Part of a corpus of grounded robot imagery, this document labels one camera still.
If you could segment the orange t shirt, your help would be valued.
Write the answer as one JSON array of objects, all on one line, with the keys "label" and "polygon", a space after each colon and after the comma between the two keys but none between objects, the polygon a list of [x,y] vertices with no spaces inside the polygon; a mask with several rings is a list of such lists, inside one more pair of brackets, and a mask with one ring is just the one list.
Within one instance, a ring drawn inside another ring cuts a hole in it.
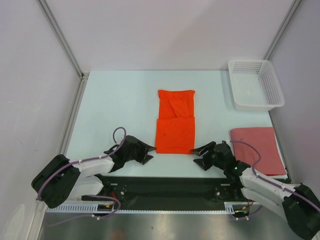
[{"label": "orange t shirt", "polygon": [[158,154],[191,154],[196,137],[194,96],[194,90],[158,90],[155,136]]}]

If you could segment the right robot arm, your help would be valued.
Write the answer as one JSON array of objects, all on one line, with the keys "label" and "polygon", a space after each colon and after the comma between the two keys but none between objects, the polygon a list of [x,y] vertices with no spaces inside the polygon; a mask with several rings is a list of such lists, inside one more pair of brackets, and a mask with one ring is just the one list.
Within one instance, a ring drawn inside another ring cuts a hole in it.
[{"label": "right robot arm", "polygon": [[287,184],[271,178],[249,165],[236,159],[232,149],[225,141],[217,144],[212,141],[191,150],[198,156],[194,162],[203,170],[212,166],[223,171],[233,184],[231,196],[242,201],[244,198],[257,202],[283,218],[290,229],[304,240],[313,239],[320,231],[320,200],[306,185]]}]

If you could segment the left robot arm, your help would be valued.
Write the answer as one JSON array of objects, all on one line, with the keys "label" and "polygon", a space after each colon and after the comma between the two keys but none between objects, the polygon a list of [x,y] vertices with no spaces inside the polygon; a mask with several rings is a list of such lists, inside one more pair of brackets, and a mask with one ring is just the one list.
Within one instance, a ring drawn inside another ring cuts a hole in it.
[{"label": "left robot arm", "polygon": [[149,152],[154,150],[154,146],[127,135],[102,156],[72,161],[58,154],[32,180],[31,187],[37,192],[37,198],[50,209],[68,199],[89,201],[96,196],[105,200],[111,193],[111,184],[105,175],[123,168],[129,161],[146,164],[153,158]]}]

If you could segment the folded pink t shirt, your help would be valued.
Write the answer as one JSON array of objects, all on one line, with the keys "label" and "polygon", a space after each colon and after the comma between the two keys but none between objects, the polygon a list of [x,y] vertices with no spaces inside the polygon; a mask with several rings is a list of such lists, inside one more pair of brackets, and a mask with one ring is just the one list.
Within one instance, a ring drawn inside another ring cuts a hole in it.
[{"label": "folded pink t shirt", "polygon": [[236,159],[253,165],[261,157],[255,170],[267,176],[287,174],[273,127],[233,128],[230,138]]}]

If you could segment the white plastic basket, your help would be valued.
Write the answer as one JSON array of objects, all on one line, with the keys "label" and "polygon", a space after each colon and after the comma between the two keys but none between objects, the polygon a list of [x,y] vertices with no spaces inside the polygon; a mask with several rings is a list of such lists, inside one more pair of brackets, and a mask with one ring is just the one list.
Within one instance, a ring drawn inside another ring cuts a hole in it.
[{"label": "white plastic basket", "polygon": [[237,110],[270,111],[284,106],[281,85],[269,60],[231,59],[228,71]]}]

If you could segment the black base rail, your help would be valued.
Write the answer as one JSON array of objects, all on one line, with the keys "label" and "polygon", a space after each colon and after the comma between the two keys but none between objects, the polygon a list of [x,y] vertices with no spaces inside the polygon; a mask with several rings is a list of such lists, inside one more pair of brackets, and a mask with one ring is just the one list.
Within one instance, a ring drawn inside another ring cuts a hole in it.
[{"label": "black base rail", "polygon": [[248,202],[240,186],[226,178],[106,176],[107,197],[116,197],[121,210],[216,211],[225,202]]}]

